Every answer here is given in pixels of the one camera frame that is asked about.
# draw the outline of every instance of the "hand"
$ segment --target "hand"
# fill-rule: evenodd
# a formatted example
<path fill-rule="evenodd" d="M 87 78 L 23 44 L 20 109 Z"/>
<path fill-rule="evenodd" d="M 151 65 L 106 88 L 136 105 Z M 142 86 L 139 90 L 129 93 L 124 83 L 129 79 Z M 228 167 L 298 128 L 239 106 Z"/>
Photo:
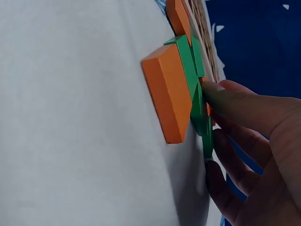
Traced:
<path fill-rule="evenodd" d="M 243 202 L 233 194 L 219 165 L 209 161 L 207 187 L 222 214 L 234 226 L 301 225 L 301 100 L 260 96 L 232 81 L 204 82 L 203 90 L 222 129 L 214 131 L 216 154 L 247 196 Z M 262 176 L 238 157 L 228 137 Z"/>

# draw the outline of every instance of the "orange rectangular piece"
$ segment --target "orange rectangular piece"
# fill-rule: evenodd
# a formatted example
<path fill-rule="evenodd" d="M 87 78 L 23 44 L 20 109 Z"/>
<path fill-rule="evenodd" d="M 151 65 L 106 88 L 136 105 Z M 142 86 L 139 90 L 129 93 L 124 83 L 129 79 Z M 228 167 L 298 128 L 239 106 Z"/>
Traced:
<path fill-rule="evenodd" d="M 204 82 L 204 81 L 207 81 L 207 78 L 206 78 L 206 77 L 199 78 L 199 83 L 200 83 L 201 85 L 203 85 L 203 82 Z M 208 104 L 208 102 L 206 102 L 206 109 L 207 109 L 207 115 L 210 116 L 210 115 L 211 115 L 212 109 L 211 109 L 210 105 Z"/>
<path fill-rule="evenodd" d="M 167 143 L 185 140 L 192 102 L 176 44 L 157 49 L 142 68 Z"/>
<path fill-rule="evenodd" d="M 186 34 L 191 46 L 190 23 L 182 0 L 166 0 L 166 12 L 176 36 Z"/>

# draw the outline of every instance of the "finger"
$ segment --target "finger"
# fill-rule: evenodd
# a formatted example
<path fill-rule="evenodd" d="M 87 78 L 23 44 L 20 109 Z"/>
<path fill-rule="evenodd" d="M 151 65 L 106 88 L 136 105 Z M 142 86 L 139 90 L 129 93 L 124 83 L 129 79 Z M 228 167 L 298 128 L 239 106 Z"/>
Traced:
<path fill-rule="evenodd" d="M 242 193 L 248 196 L 260 176 L 241 160 L 221 129 L 214 131 L 214 149 L 233 183 Z"/>
<path fill-rule="evenodd" d="M 209 81 L 203 83 L 203 90 L 210 106 L 218 114 L 268 137 L 277 126 L 301 112 L 301 101 L 296 98 L 226 90 Z"/>
<path fill-rule="evenodd" d="M 219 85 L 224 87 L 226 90 L 254 93 L 253 91 L 251 91 L 247 87 L 242 86 L 242 85 L 238 84 L 237 82 L 230 81 L 230 80 L 223 80 L 223 81 L 219 82 Z"/>
<path fill-rule="evenodd" d="M 272 151 L 269 141 L 263 135 L 254 130 L 238 126 L 215 112 L 212 112 L 212 116 L 222 130 L 232 138 L 258 166 L 262 169 L 266 166 L 272 157 Z"/>
<path fill-rule="evenodd" d="M 230 190 L 221 168 L 214 161 L 206 163 L 206 183 L 208 191 L 222 215 L 234 225 L 243 201 Z"/>

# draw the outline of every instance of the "fingernail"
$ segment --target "fingernail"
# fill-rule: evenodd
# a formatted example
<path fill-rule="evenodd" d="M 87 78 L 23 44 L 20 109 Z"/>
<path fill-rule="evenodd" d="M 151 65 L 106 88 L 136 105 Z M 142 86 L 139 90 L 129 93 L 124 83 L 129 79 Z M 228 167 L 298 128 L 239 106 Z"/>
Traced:
<path fill-rule="evenodd" d="M 221 90 L 224 90 L 222 86 L 211 81 L 203 82 L 202 88 L 205 92 L 219 92 Z"/>

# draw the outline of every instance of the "geometric piece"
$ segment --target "geometric piece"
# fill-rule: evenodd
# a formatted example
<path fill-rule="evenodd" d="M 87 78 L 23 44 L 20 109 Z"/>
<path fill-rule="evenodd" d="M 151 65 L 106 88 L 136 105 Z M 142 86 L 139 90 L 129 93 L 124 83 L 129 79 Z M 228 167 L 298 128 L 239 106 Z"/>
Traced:
<path fill-rule="evenodd" d="M 162 46 L 141 64 L 166 142 L 183 142 L 192 102 L 177 45 Z"/>
<path fill-rule="evenodd" d="M 203 136 L 203 151 L 204 151 L 204 159 L 211 159 L 213 152 L 213 128 L 212 128 L 212 118 L 208 118 L 208 126 L 209 126 L 209 135 Z"/>
<path fill-rule="evenodd" d="M 286 8 L 287 10 L 289 10 L 289 9 L 290 9 L 290 5 L 283 4 L 282 6 L 283 6 L 284 8 Z"/>
<path fill-rule="evenodd" d="M 218 25 L 218 26 L 216 26 L 216 32 L 217 32 L 217 33 L 220 32 L 222 29 L 224 29 L 224 27 L 225 27 L 225 26 L 223 26 L 223 25 Z"/>
<path fill-rule="evenodd" d="M 208 116 L 204 112 L 203 106 L 206 105 L 202 98 L 202 88 L 200 84 L 196 86 L 195 94 L 192 100 L 192 110 L 190 113 L 191 122 L 199 136 L 209 135 Z"/>
<path fill-rule="evenodd" d="M 166 0 L 166 12 L 175 35 L 187 35 L 191 46 L 190 23 L 182 0 Z"/>
<path fill-rule="evenodd" d="M 194 92 L 196 90 L 197 84 L 199 84 L 199 81 L 196 70 L 194 68 L 194 63 L 186 35 L 172 38 L 171 40 L 167 41 L 164 45 L 169 45 L 173 43 L 177 44 L 182 60 L 182 65 L 185 71 L 185 77 L 190 92 L 190 97 L 191 100 L 193 100 Z"/>
<path fill-rule="evenodd" d="M 203 78 L 205 76 L 202 55 L 201 55 L 201 47 L 199 41 L 192 35 L 191 36 L 192 46 L 190 48 L 191 55 L 193 58 L 194 67 L 196 69 L 197 75 L 199 78 Z"/>
<path fill-rule="evenodd" d="M 199 78 L 199 83 L 201 84 L 201 86 L 203 85 L 204 81 L 207 81 L 207 77 Z M 208 104 L 208 102 L 205 99 L 203 101 L 204 101 L 204 103 L 206 103 L 204 108 L 206 108 L 206 110 L 207 110 L 207 115 L 210 116 L 212 109 L 211 109 L 210 105 Z"/>

